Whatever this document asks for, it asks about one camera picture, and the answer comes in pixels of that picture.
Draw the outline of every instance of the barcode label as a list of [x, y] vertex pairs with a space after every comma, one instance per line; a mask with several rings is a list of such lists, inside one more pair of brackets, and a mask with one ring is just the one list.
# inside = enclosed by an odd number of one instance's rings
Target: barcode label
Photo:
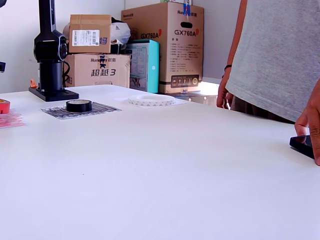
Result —
[[73, 30], [73, 47], [98, 47], [100, 45], [100, 30]]

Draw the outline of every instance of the pink paper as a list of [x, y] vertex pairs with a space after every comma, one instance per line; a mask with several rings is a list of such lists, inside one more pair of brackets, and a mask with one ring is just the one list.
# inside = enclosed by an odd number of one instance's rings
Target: pink paper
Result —
[[0, 129], [15, 128], [24, 125], [22, 115], [20, 113], [16, 113], [14, 109], [10, 109], [8, 114], [0, 114]]

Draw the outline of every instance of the white tape roll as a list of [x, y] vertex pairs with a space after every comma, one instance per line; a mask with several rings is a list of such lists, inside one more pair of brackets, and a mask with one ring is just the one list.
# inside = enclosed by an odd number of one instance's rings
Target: white tape roll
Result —
[[155, 94], [131, 96], [128, 101], [130, 104], [146, 107], [170, 106], [176, 103], [176, 99], [173, 96]]

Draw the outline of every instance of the teal box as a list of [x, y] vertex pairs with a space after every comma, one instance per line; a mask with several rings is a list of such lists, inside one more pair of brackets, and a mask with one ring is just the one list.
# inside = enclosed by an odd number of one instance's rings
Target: teal box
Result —
[[131, 55], [130, 88], [158, 93], [159, 43], [148, 39], [134, 40], [127, 44], [125, 53]]

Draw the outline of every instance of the smartphone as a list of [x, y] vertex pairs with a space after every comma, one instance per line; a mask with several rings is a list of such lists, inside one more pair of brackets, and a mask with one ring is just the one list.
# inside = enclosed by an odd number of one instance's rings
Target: smartphone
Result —
[[298, 152], [315, 159], [310, 135], [292, 137], [290, 140], [290, 146]]

